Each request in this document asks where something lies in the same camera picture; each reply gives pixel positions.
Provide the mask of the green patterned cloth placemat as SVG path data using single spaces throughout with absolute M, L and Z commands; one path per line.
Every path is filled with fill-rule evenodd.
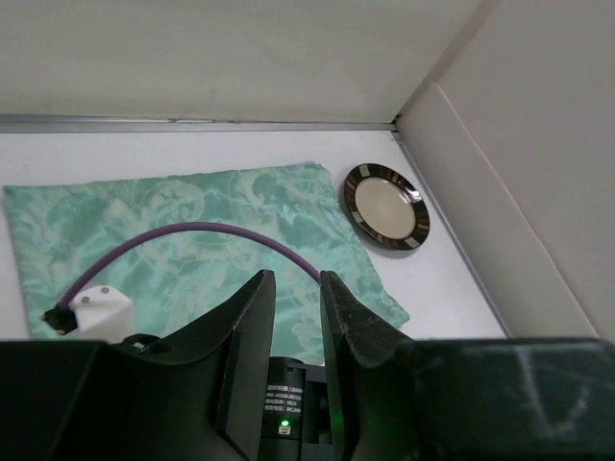
M 188 176 L 4 189 L 4 209 L 30 331 L 96 260 L 149 230 L 184 222 L 242 227 L 288 247 L 319 271 L 334 271 L 362 303 L 394 327 L 408 313 L 384 289 L 337 200 L 329 171 L 316 163 Z M 145 243 L 118 258 L 97 281 L 135 306 L 140 332 L 164 336 L 227 300 L 257 271 L 276 277 L 271 352 L 323 362 L 316 282 L 284 256 L 255 242 L 191 231 Z

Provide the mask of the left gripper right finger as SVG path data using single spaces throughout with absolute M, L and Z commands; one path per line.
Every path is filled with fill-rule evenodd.
M 320 313 L 336 460 L 409 460 L 410 385 L 399 353 L 411 340 L 360 303 L 333 271 Z

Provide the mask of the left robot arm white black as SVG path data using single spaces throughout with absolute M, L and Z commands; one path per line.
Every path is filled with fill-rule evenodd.
M 327 459 L 325 370 L 272 357 L 275 277 L 261 271 L 164 337 L 135 334 L 114 460 Z

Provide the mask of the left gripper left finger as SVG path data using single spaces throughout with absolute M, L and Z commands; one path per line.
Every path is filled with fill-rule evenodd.
M 120 459 L 257 459 L 275 294 L 260 271 L 189 325 L 127 347 Z

